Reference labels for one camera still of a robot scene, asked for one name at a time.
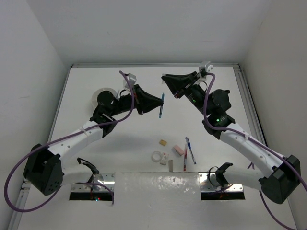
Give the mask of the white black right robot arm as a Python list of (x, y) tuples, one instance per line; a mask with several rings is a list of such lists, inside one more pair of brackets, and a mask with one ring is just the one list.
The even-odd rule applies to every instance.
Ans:
[(206, 90), (200, 86), (207, 76), (215, 79), (213, 73), (201, 71), (187, 75), (164, 74), (166, 83), (177, 99), (185, 96), (204, 116), (205, 130), (216, 139), (236, 149), (256, 167), (256, 170), (236, 168), (226, 162), (216, 169), (211, 184), (226, 187), (230, 184), (242, 184), (259, 190), (276, 204), (282, 204), (300, 185), (300, 161), (294, 155), (285, 157), (246, 132), (230, 115), (229, 90), (212, 91), (211, 82)]

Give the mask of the teal blue pen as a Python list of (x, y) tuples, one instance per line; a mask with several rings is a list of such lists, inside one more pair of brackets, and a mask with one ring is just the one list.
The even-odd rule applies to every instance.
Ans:
[(161, 96), (161, 100), (162, 100), (162, 104), (160, 105), (160, 110), (159, 110), (159, 118), (162, 118), (162, 114), (163, 114), (163, 107), (164, 107), (164, 99), (165, 99), (165, 93), (162, 93)]

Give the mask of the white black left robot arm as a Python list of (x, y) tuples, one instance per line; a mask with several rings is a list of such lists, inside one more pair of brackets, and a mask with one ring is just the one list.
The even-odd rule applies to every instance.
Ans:
[(163, 100), (145, 92), (138, 84), (132, 92), (117, 98), (112, 91), (103, 90), (96, 98), (98, 103), (92, 117), (78, 130), (57, 143), (45, 147), (32, 147), (23, 176), (43, 195), (48, 196), (61, 185), (86, 183), (99, 171), (88, 161), (78, 159), (78, 166), (66, 168), (64, 163), (91, 143), (106, 137), (117, 124), (114, 116), (136, 109), (138, 114), (150, 112), (163, 105)]

